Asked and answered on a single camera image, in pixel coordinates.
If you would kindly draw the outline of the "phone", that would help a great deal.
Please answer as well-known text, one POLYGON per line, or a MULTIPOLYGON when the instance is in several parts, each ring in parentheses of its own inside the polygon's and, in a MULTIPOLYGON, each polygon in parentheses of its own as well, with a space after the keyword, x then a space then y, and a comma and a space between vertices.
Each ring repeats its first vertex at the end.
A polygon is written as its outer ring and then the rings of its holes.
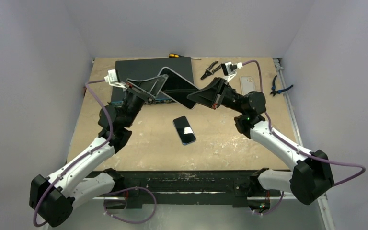
POLYGON ((241 76, 240 85, 242 95, 246 95, 250 92, 256 91, 255 82, 252 76, 241 76))
POLYGON ((198 87, 169 67, 163 67, 160 70, 159 75, 168 76, 168 79, 161 89, 163 94, 175 102, 180 103, 187 109, 193 109, 195 107, 196 103, 189 100, 187 96, 198 91, 198 87))

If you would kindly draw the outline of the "blue smartphone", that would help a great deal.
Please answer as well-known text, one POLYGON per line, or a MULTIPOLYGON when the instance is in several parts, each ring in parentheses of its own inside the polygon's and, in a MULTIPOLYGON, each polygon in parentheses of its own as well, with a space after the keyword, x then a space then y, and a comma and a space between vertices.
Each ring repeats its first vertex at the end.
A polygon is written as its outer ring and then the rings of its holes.
POLYGON ((188 145, 196 141, 196 136, 186 116, 181 116, 174 119, 173 125, 183 145, 188 145))

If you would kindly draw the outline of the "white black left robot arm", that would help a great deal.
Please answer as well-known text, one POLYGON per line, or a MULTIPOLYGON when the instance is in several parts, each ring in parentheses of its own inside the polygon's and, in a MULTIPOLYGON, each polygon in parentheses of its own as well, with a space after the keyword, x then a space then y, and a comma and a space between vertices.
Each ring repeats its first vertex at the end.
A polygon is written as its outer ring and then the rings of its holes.
POLYGON ((100 195, 128 198, 141 186, 125 185, 124 177, 114 169, 98 176, 87 176, 105 160, 116 155, 129 141, 135 118, 146 102, 153 101, 168 80, 162 74, 146 80, 122 82, 110 71, 104 82, 125 90, 121 106, 101 104, 98 124, 101 131, 76 158, 48 176, 37 175, 31 182, 29 205, 34 210, 33 225, 61 225, 72 211, 100 195))

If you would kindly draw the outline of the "yellow black screwdriver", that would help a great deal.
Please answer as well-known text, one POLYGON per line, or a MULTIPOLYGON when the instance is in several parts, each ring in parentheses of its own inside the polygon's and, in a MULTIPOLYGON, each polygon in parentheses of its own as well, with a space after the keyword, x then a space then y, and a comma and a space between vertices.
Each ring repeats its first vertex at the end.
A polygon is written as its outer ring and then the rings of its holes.
MULTIPOLYGON (((179 55, 179 54, 176 54, 176 53, 170 53, 168 55, 168 58, 185 58, 184 55, 179 55)), ((190 57, 190 59, 192 60, 201 60, 201 58, 195 58, 195 57, 190 57)))

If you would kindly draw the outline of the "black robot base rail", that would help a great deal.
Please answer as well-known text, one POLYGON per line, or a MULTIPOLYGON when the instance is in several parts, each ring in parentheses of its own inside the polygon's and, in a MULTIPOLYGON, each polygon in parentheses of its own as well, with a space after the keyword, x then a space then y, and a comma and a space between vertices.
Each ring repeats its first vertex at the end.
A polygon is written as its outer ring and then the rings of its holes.
POLYGON ((278 198, 279 190, 264 190, 258 170, 116 171, 106 169, 115 185, 101 197, 117 197, 126 208, 161 205, 229 205, 258 207, 257 201, 278 198))

